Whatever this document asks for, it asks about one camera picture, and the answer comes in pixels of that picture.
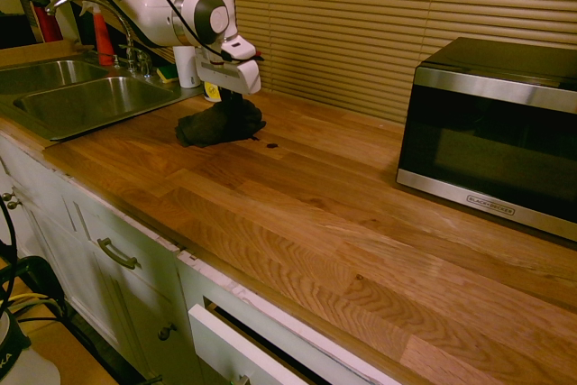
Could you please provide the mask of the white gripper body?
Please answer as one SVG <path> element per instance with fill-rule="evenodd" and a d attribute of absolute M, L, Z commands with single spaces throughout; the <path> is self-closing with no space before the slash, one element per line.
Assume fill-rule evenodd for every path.
<path fill-rule="evenodd" d="M 202 81 L 243 95 L 252 95 L 261 90 L 259 66 L 255 60 L 240 63 L 225 61 L 217 65 L 209 59 L 206 49 L 196 47 L 195 53 L 197 74 Z"/>

